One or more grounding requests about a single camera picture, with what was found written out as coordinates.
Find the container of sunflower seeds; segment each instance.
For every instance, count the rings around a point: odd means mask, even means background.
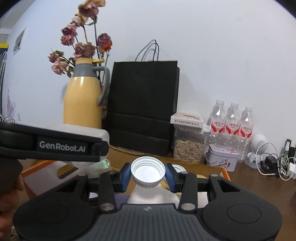
[[[200,162],[210,127],[196,114],[176,113],[171,117],[175,127],[175,159],[192,163]]]

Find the yellow thermos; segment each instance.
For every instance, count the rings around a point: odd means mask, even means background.
[[[110,87],[110,71],[105,66],[94,67],[103,60],[78,58],[74,74],[64,97],[64,124],[102,128],[102,104]],[[101,92],[96,71],[105,72]]]

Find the purple plant decal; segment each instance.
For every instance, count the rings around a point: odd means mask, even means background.
[[[9,119],[14,110],[15,110],[15,103],[11,101],[9,96],[9,90],[8,90],[7,91],[7,116]]]

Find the black robotic device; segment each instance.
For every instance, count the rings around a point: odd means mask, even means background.
[[[171,192],[182,192],[178,209],[173,204],[117,208],[114,193],[126,190],[130,166],[100,178],[76,176],[22,205],[14,216],[21,240],[272,241],[281,228],[281,214],[271,203],[219,175],[200,179],[177,173],[171,164],[166,180]],[[88,204],[90,192],[98,193],[96,208]],[[198,192],[207,192],[209,200],[200,209]]]

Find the ceiling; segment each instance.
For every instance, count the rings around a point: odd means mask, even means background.
[[[0,19],[0,34],[9,34],[13,26],[35,0],[21,0]]]

